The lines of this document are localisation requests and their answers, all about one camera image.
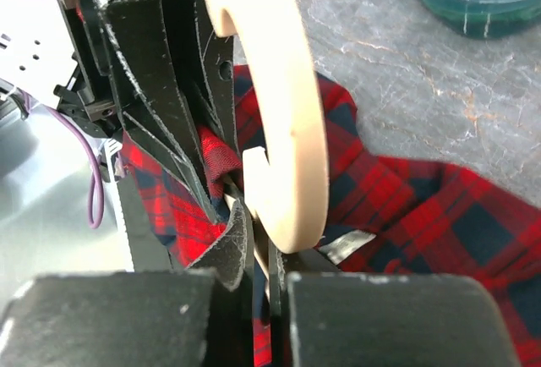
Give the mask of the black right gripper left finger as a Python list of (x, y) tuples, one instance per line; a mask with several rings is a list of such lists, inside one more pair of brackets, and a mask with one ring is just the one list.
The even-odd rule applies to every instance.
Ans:
[(243, 200), (232, 202), (224, 233), (190, 270), (211, 270), (216, 282), (210, 297), (205, 366), (254, 364), (254, 236)]

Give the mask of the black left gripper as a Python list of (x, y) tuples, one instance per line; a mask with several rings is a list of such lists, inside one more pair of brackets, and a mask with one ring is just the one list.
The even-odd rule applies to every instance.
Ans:
[[(217, 221), (198, 132), (178, 87), (161, 0), (57, 4), (77, 63), (74, 84), (54, 91), (60, 97), (58, 111), (90, 136), (119, 139), (116, 102), (130, 139), (189, 190), (210, 221)], [(183, 29), (190, 99), (198, 120), (236, 150), (233, 40), (216, 34), (205, 0), (183, 0)]]

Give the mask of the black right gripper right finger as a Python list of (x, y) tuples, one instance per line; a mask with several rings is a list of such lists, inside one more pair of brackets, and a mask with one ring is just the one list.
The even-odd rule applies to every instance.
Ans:
[(302, 271), (304, 264), (299, 254), (284, 254), (274, 244), (270, 244), (268, 255), (272, 365), (292, 366), (287, 274)]

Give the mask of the beige wooden hanger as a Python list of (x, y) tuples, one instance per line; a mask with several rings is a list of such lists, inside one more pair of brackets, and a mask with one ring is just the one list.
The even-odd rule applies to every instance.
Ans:
[(267, 233), (254, 255), (268, 273), (267, 249), (311, 249), (326, 223), (329, 159), (313, 59), (295, 0), (205, 3), (215, 33), (238, 36), (253, 81), (266, 147), (243, 152), (243, 185)]

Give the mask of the red navy plaid skirt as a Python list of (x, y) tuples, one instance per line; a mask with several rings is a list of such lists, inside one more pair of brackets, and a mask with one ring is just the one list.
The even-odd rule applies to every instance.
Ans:
[[(499, 305), (522, 365), (539, 365), (539, 209), (465, 167), (371, 154), (356, 129), (349, 92), (325, 76), (318, 81), (331, 177), (320, 252), (348, 272), (478, 280)], [(242, 177), (237, 153), (207, 128), (199, 129), (199, 137), (218, 223), (130, 138), (121, 150), (151, 231), (183, 266), (225, 231), (223, 176)]]

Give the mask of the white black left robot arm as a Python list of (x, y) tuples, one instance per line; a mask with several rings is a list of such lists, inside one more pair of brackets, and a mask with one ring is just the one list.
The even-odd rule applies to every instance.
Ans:
[(194, 197), (211, 222), (199, 127), (235, 148), (232, 44), (221, 0), (1, 0), (1, 80), (78, 120), (125, 133)]

